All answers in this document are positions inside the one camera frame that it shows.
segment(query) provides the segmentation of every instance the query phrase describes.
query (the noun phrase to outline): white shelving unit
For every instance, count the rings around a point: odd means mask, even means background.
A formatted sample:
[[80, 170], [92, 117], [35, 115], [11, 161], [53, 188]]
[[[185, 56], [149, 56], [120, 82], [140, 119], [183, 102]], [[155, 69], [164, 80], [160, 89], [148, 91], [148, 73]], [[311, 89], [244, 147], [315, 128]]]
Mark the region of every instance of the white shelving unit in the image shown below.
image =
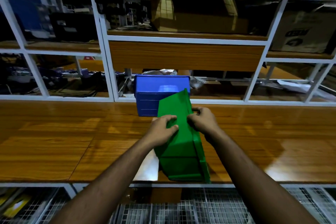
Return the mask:
[[[283, 11], [286, 7], [288, 0], [280, 0], [277, 12], [275, 13], [273, 22], [267, 34], [267, 40], [232, 40], [232, 39], [198, 39], [198, 38], [178, 38], [178, 37], [151, 37], [151, 36], [127, 36], [127, 35], [108, 35], [105, 17], [99, 14], [96, 8], [95, 0], [92, 1], [93, 13], [96, 23], [96, 29], [99, 39], [100, 53], [91, 52], [61, 52], [61, 51], [42, 51], [30, 50], [26, 48], [26, 40], [20, 30], [20, 27], [15, 19], [13, 10], [11, 9], [8, 0], [0, 0], [0, 5], [9, 21], [13, 33], [19, 44], [19, 49], [0, 49], [0, 53], [20, 53], [23, 54], [29, 69], [31, 70], [38, 87], [42, 93], [41, 96], [24, 96], [24, 95], [0, 95], [0, 99], [17, 99], [17, 100], [51, 100], [51, 101], [95, 101], [95, 102], [135, 102], [135, 98], [119, 97], [118, 86], [113, 69], [109, 41], [135, 41], [135, 42], [153, 42], [153, 43], [185, 43], [185, 44], [222, 44], [222, 45], [250, 45], [250, 46], [264, 46], [263, 53], [259, 60], [258, 66], [253, 74], [253, 77], [248, 80], [249, 86], [242, 100], [225, 100], [225, 99], [191, 99], [193, 104], [235, 104], [235, 105], [285, 105], [285, 106], [336, 106], [336, 102], [312, 102], [315, 92], [318, 90], [321, 82], [328, 74], [332, 66], [336, 63], [336, 50], [332, 56], [333, 59], [307, 59], [307, 58], [269, 58], [267, 53], [271, 46], [273, 37], [277, 30]], [[336, 1], [336, 0], [312, 0], [312, 1]], [[106, 81], [108, 87], [108, 98], [103, 97], [57, 97], [50, 96], [48, 90], [44, 85], [41, 75], [37, 69], [36, 63], [32, 58], [33, 54], [45, 55], [72, 55], [72, 56], [91, 56], [101, 57], [103, 60], [104, 71], [106, 74]], [[301, 82], [311, 83], [311, 87], [304, 97], [303, 101], [269, 101], [269, 100], [252, 100], [250, 96], [260, 79], [258, 78], [259, 72], [263, 63], [311, 63], [316, 64], [316, 68], [306, 80]]]

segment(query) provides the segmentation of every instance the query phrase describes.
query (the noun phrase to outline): brown cardboard box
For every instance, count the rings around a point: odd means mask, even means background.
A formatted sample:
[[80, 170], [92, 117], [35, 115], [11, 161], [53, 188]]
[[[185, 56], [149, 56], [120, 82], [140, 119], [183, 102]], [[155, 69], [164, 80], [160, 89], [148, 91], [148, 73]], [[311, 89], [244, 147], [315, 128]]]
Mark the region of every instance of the brown cardboard box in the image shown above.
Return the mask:
[[248, 20], [229, 16], [223, 0], [152, 0], [160, 32], [247, 34]]

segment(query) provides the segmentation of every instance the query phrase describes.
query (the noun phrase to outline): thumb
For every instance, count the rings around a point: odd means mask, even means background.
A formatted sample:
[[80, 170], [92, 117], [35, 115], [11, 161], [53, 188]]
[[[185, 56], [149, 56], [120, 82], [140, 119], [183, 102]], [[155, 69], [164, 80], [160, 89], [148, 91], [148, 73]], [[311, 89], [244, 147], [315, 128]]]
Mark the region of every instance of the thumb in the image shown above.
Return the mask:
[[193, 123], [195, 123], [197, 121], [197, 119], [199, 119], [199, 115], [197, 115], [197, 113], [193, 113], [187, 116], [188, 120], [191, 120]]
[[171, 128], [168, 128], [167, 130], [169, 131], [170, 136], [172, 136], [176, 131], [179, 130], [179, 126], [178, 125], [174, 125]]

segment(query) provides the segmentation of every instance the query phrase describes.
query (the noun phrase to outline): finger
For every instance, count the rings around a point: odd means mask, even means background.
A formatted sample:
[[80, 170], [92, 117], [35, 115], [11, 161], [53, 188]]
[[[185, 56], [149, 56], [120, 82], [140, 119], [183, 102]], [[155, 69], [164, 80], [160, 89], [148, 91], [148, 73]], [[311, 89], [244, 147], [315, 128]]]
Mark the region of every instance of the finger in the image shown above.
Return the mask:
[[193, 114], [190, 114], [190, 115], [188, 115], [187, 116], [187, 119], [188, 120], [191, 120], [192, 122], [196, 122], [197, 121], [197, 119], [199, 119], [200, 117], [199, 117], [199, 115], [197, 115], [197, 113], [193, 113]]
[[191, 107], [191, 110], [194, 112], [202, 112], [203, 107], [195, 106]]
[[166, 122], [172, 120], [172, 119], [177, 119], [177, 116], [176, 115], [170, 115], [170, 114], [167, 114], [167, 115], [164, 115], [164, 116], [161, 116], [162, 119], [164, 119]]
[[176, 131], [179, 130], [179, 126], [178, 125], [174, 125], [171, 128], [167, 128], [167, 130], [169, 131], [170, 136], [172, 136]]

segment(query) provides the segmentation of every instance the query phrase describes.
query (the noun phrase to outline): drawer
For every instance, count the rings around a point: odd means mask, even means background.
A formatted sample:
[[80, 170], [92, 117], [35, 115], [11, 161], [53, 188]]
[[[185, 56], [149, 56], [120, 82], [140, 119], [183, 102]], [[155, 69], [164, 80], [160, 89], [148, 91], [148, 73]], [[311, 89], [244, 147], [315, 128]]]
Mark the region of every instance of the drawer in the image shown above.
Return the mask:
[[254, 72], [264, 46], [109, 41], [113, 68]]

